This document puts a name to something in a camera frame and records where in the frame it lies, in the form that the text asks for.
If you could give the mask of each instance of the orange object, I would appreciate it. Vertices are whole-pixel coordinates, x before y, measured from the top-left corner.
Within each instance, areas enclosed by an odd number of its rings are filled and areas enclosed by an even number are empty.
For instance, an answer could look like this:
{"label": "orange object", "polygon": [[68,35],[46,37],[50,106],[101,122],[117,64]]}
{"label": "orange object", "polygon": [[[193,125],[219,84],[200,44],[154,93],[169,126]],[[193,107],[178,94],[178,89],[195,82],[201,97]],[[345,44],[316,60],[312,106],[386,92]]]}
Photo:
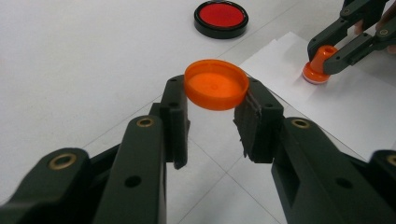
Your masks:
{"label": "orange object", "polygon": [[329,80],[330,75],[323,73],[323,63],[337,52],[337,48],[325,45],[318,49],[312,62],[307,63],[303,69],[303,77],[312,84],[323,84]]}
{"label": "orange object", "polygon": [[248,90],[248,77],[239,67],[220,60],[201,60],[184,73],[184,90],[196,105],[227,110],[239,105]]}

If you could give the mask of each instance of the screw hole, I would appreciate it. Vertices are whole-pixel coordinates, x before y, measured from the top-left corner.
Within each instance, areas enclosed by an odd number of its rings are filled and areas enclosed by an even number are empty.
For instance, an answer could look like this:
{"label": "screw hole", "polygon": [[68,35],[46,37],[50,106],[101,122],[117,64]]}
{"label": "screw hole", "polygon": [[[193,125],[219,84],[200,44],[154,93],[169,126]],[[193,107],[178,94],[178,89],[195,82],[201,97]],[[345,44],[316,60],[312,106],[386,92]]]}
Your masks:
{"label": "screw hole", "polygon": [[141,128],[147,128],[154,124],[154,119],[148,119],[148,118],[140,119],[137,121],[136,124]]}
{"label": "screw hole", "polygon": [[62,170],[71,166],[77,160],[77,156],[73,153],[64,153],[49,162],[49,168],[52,170]]}
{"label": "screw hole", "polygon": [[309,123],[306,122],[303,119],[294,119],[291,121],[291,123],[296,126],[297,128],[301,128],[301,129],[307,129],[309,128]]}
{"label": "screw hole", "polygon": [[337,185],[339,185],[340,187],[342,187],[344,189],[352,189],[353,188],[352,183],[345,178],[341,178],[341,177],[336,178],[335,183],[337,183]]}
{"label": "screw hole", "polygon": [[381,35],[387,35],[388,34],[388,30],[381,30],[379,33]]}
{"label": "screw hole", "polygon": [[133,175],[133,176],[128,177],[125,180],[124,184],[125,184],[125,187],[132,189],[134,187],[139,186],[140,183],[142,183],[142,178],[140,178],[140,176],[138,176],[138,175]]}

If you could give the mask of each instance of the metal screw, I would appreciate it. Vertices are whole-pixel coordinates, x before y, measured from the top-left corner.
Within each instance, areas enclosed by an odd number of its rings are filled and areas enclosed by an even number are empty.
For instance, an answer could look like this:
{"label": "metal screw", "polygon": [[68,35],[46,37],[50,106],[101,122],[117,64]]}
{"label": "metal screw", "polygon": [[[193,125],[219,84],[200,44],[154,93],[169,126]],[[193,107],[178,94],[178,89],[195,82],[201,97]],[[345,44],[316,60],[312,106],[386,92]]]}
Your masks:
{"label": "metal screw", "polygon": [[57,157],[54,157],[49,162],[49,168],[51,170],[62,170],[71,166],[77,160],[77,156],[73,153],[64,153]]}
{"label": "metal screw", "polygon": [[138,120],[136,124],[137,124],[137,126],[139,126],[141,128],[147,128],[154,124],[154,119],[143,118],[143,119]]}

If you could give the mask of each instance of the red circular object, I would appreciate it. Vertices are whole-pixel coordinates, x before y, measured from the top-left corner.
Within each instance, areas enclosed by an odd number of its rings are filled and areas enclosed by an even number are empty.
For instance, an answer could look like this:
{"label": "red circular object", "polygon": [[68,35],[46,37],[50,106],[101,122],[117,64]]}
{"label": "red circular object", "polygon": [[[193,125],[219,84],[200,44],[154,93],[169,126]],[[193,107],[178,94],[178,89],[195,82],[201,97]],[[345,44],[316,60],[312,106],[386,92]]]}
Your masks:
{"label": "red circular object", "polygon": [[244,20],[244,14],[239,8],[222,3],[203,7],[199,15],[204,22],[219,27],[235,26]]}

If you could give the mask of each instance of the table surface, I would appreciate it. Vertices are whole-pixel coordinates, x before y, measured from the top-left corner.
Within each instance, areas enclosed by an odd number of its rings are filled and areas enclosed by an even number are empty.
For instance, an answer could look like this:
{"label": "table surface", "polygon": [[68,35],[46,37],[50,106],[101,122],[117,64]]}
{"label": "table surface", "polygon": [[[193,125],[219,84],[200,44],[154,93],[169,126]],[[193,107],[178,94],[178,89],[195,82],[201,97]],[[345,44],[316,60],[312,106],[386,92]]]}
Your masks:
{"label": "table surface", "polygon": [[[217,40],[193,26],[201,1],[1,0],[0,202],[55,149],[94,156],[119,143],[129,120],[146,115],[190,63],[240,64],[288,32],[309,40],[343,3],[234,2],[249,15],[247,31]],[[286,117],[303,117],[280,101]],[[168,164],[167,223],[287,223],[271,165],[242,155],[233,111],[189,103],[189,119],[189,163],[179,171]]]}

